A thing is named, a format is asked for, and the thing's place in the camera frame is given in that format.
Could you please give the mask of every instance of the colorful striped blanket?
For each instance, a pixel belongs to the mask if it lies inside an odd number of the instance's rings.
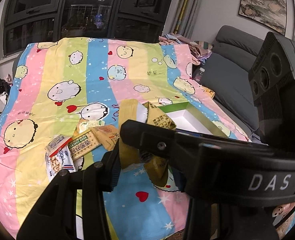
[[[230,138],[247,139],[192,80],[188,45],[65,38],[29,44],[18,65],[0,117],[0,221],[14,237],[49,184],[45,146],[55,135],[72,136],[81,117],[117,127],[123,99],[156,105],[189,101]],[[102,146],[96,148],[75,163],[76,169],[104,153]],[[123,171],[104,199],[113,240],[162,239],[185,226],[189,199],[177,191],[170,172],[166,187],[157,188],[143,167]]]

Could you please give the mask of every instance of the gray sofa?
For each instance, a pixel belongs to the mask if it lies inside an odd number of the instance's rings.
[[[223,26],[212,55],[202,65],[200,84],[215,91],[214,100],[247,135],[258,129],[258,114],[248,80],[263,40],[231,26]],[[195,77],[199,67],[193,71]]]

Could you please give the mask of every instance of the open box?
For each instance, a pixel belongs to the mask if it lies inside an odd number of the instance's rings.
[[[175,122],[178,129],[226,137],[220,128],[189,102],[159,106],[159,108]]]

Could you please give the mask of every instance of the gray curtain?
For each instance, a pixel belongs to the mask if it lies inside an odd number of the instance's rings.
[[[175,26],[178,22],[178,17],[180,15],[181,8],[183,6],[184,0],[180,0],[177,11],[175,14],[175,18],[173,20],[172,26],[171,26],[171,32],[174,31]],[[191,38],[192,32],[195,26],[195,22],[197,19],[197,16],[199,14],[201,5],[201,0],[188,0],[188,3],[186,5],[186,9],[183,15],[182,22],[180,24],[180,28],[178,29],[178,34],[181,34],[184,37]]]

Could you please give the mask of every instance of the screw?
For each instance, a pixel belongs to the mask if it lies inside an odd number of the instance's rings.
[[[67,169],[62,169],[62,170],[59,171],[59,174],[60,174],[60,176],[63,177],[63,176],[68,174],[68,170]]]
[[[166,149],[166,144],[164,142],[159,142],[157,144],[157,148],[160,150],[160,151],[164,151]]]
[[[95,162],[95,163],[93,163],[93,165],[95,168],[101,168],[101,167],[103,167],[103,162]]]

